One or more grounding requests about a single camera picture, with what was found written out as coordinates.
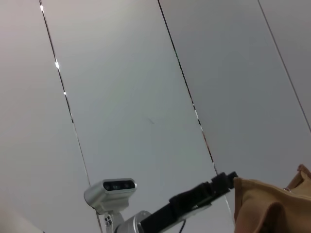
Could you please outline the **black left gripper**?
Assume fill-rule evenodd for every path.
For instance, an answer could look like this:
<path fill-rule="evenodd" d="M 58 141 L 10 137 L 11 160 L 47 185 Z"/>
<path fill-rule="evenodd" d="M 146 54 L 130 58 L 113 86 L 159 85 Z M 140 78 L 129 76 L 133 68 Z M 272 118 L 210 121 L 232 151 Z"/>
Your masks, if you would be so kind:
<path fill-rule="evenodd" d="M 152 213 L 140 223 L 143 231 L 166 231 L 181 222 L 187 214 L 211 204 L 214 196 L 222 196 L 234 188 L 235 171 L 218 174 L 211 183 L 201 183 L 195 188 L 170 198 L 169 203 Z"/>

